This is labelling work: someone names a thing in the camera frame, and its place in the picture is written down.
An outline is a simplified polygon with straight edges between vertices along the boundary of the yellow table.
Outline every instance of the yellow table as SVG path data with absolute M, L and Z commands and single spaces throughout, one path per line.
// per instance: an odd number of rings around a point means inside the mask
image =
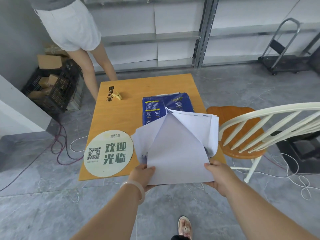
M 110 92 L 117 91 L 122 100 L 110 100 Z M 158 94 L 186 92 L 192 102 L 194 112 L 206 114 L 198 89 L 191 74 L 158 76 L 118 81 L 102 82 L 99 89 L 97 103 L 91 122 L 87 145 L 98 134 L 108 130 L 120 130 L 133 135 L 142 126 L 142 98 Z M 226 163 L 220 146 L 212 159 Z M 137 155 L 133 152 L 128 165 L 112 177 L 129 175 L 131 170 L 139 164 Z M 90 174 L 82 163 L 79 181 L 99 179 Z

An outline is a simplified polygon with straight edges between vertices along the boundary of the person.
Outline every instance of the person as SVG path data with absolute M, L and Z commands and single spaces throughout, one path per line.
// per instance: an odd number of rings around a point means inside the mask
M 65 50 L 82 69 L 83 78 L 97 100 L 98 85 L 90 52 L 111 81 L 118 80 L 101 33 L 86 6 L 80 0 L 29 0 L 52 41 Z
M 214 161 L 212 165 L 205 163 L 204 167 L 215 180 L 206 184 L 227 198 L 247 239 L 318 239 L 242 182 L 226 164 Z M 141 198 L 143 200 L 144 192 L 154 187 L 148 182 L 155 170 L 143 164 L 137 166 L 130 173 L 127 183 L 122 184 L 114 197 L 71 239 L 130 239 L 139 201 Z M 171 238 L 178 239 L 192 240 L 192 227 L 187 217 L 179 219 L 178 235 Z

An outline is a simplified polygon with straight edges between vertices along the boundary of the white bracelet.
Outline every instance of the white bracelet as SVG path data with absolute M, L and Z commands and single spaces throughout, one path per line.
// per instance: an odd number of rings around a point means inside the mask
M 146 198 L 146 193 L 144 192 L 144 188 L 142 187 L 142 185 L 140 183 L 138 183 L 137 181 L 127 180 L 127 181 L 124 181 L 122 183 L 120 188 L 125 184 L 133 184 L 140 190 L 140 192 L 141 192 L 141 200 L 139 200 L 139 205 L 141 205 L 144 202 L 144 199 Z

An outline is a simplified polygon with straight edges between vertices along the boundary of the blue paper ream wrapper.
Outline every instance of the blue paper ream wrapper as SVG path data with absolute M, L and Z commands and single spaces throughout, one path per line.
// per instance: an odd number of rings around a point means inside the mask
M 166 108 L 194 112 L 191 100 L 185 92 L 144 97 L 142 99 L 142 125 L 166 115 Z

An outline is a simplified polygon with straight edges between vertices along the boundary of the white circular sticker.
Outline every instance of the white circular sticker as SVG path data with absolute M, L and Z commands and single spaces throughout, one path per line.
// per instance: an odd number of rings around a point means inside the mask
M 94 176 L 109 177 L 128 165 L 134 153 L 131 137 L 121 130 L 105 131 L 90 141 L 83 162 Z

